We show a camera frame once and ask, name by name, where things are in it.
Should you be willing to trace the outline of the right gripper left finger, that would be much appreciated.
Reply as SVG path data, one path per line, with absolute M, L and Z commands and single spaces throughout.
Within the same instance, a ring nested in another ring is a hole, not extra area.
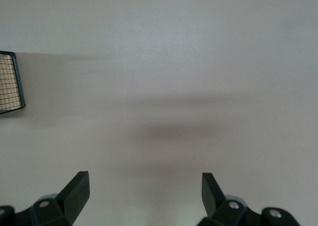
M 89 173 L 80 171 L 55 197 L 31 206 L 34 226 L 72 226 L 90 196 Z

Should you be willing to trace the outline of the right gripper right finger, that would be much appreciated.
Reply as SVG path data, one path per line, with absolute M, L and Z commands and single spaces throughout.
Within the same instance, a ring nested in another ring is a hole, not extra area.
M 200 226 L 258 226 L 260 215 L 246 202 L 232 195 L 224 195 L 211 173 L 202 174 L 202 202 L 207 213 Z

